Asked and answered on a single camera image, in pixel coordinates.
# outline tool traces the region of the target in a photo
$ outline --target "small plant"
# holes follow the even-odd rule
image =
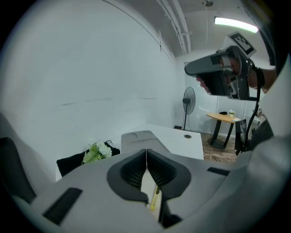
[[[230,115],[235,115],[236,112],[230,109],[230,110],[228,110],[228,113],[229,113]]]
[[[108,158],[111,157],[111,155],[111,149],[107,147],[104,142],[95,142],[90,145],[89,152],[85,152],[82,164],[93,162],[95,160],[101,160],[103,158]]]

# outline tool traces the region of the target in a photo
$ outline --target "black chair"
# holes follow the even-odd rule
[[[11,138],[0,138],[0,179],[7,192],[15,195],[27,203],[31,203],[36,197]]]

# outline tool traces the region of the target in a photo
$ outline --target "ceiling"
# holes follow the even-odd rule
[[[165,15],[161,6],[156,0],[120,0],[130,5],[138,11],[158,32],[161,31],[162,38],[168,48],[174,55],[181,56],[182,50],[176,33],[171,25],[170,20]],[[227,34],[234,31],[241,32],[251,44],[257,49],[257,56],[266,57],[266,48],[261,39],[260,34],[251,33],[246,30],[230,26],[222,26],[214,24],[215,16],[222,16],[241,20],[246,23],[254,24],[243,9],[240,0],[213,0],[213,6],[206,7],[204,0],[178,0],[184,13],[184,17],[188,26],[188,30],[192,32],[190,35],[191,50],[201,49],[218,49],[221,47],[223,40]]]

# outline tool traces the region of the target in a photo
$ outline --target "hand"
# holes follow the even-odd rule
[[[219,61],[220,61],[220,64],[223,65],[223,60],[221,58],[219,59]],[[239,72],[241,70],[239,61],[235,58],[230,57],[230,62],[231,62],[231,67],[232,67],[233,73],[239,74]],[[206,86],[206,84],[204,83],[204,81],[200,77],[197,77],[196,80],[198,82],[200,82],[200,86],[203,87],[208,94],[211,94],[208,87]],[[258,86],[256,72],[253,69],[251,69],[251,71],[250,71],[250,74],[247,78],[247,82],[248,82],[250,87],[257,87]]]

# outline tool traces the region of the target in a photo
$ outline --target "wooden tabletop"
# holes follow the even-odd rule
[[[229,117],[228,115],[222,115],[222,114],[219,114],[219,113],[207,113],[206,114],[207,116],[209,117],[212,117],[214,119],[217,119],[217,120],[220,120],[222,122],[228,122],[228,123],[231,123],[231,124],[234,124],[235,121],[233,121],[233,119],[239,119],[237,117]]]

